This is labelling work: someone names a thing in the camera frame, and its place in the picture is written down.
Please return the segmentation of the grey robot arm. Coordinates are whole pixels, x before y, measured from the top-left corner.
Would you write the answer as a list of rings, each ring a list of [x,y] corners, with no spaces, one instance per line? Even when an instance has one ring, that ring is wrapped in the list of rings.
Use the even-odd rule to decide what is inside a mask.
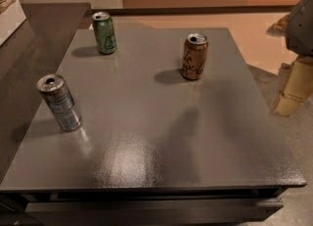
[[[297,58],[281,67],[281,86],[273,111],[293,116],[313,94],[313,0],[299,0],[292,8],[286,45]]]

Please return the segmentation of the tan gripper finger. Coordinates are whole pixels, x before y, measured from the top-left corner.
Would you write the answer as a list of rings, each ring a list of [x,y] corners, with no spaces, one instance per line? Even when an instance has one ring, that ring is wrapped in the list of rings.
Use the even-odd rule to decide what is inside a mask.
[[[293,116],[313,94],[313,57],[298,56],[279,70],[280,88],[273,112]]]

